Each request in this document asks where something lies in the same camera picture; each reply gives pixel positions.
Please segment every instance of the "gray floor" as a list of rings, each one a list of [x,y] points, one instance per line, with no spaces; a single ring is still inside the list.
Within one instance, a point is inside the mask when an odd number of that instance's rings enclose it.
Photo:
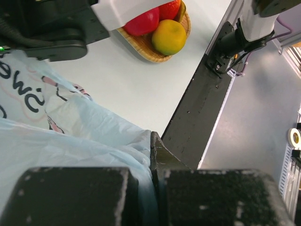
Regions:
[[[278,182],[287,132],[301,103],[301,79],[270,43],[236,78],[205,155],[204,169],[260,169]]]

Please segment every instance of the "wooden fruit basket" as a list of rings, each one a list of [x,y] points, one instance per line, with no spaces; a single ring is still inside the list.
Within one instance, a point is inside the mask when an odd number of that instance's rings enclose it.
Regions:
[[[185,12],[181,24],[184,27],[188,38],[191,31],[191,21],[187,12]],[[149,61],[155,63],[162,63],[169,60],[172,57],[165,56],[154,49],[151,43],[152,33],[135,37],[128,34],[123,28],[119,28],[117,30],[141,56],[143,56]]]

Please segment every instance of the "white table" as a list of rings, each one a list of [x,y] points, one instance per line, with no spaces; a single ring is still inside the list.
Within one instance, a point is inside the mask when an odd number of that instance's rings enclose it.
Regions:
[[[230,2],[186,0],[190,37],[165,63],[141,59],[114,31],[110,38],[89,45],[84,58],[51,65],[84,87],[99,105],[162,135]]]

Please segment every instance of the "white plastic bag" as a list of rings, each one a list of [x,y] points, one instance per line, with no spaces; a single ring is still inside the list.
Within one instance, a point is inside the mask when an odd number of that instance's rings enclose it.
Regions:
[[[30,167],[128,167],[139,181],[144,223],[156,225],[150,137],[47,63],[22,51],[0,56],[0,213]]]

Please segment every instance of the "purple cable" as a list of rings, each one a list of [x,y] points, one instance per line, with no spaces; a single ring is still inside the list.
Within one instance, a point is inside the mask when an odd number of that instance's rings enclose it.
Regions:
[[[288,29],[289,31],[288,32],[285,32],[283,34],[280,34],[280,35],[276,35],[274,36],[273,38],[271,38],[269,41],[272,41],[274,39],[277,39],[277,38],[280,38],[280,37],[283,37],[283,36],[286,36],[286,35],[289,35],[291,33],[293,33],[293,29],[292,27],[290,27],[289,25],[287,25],[286,23],[284,23],[280,17],[278,16],[277,17],[277,22],[280,23],[283,27],[285,27],[286,29]],[[240,73],[237,73],[237,75],[242,75],[244,74],[245,70],[246,70],[246,65],[248,63],[248,59],[250,57],[250,55],[252,54],[253,52],[249,53],[249,55],[246,57],[246,60],[245,60],[245,63],[244,63],[244,67],[243,67],[243,70],[240,72]]]
[[[284,22],[280,19],[279,16],[277,17],[277,22],[280,23],[283,27],[285,27],[285,28],[288,29],[289,31],[286,32],[286,33],[280,34],[280,35],[276,35],[275,37],[271,38],[270,41],[293,33],[292,27],[290,27],[289,25],[287,25],[286,23],[284,23]]]

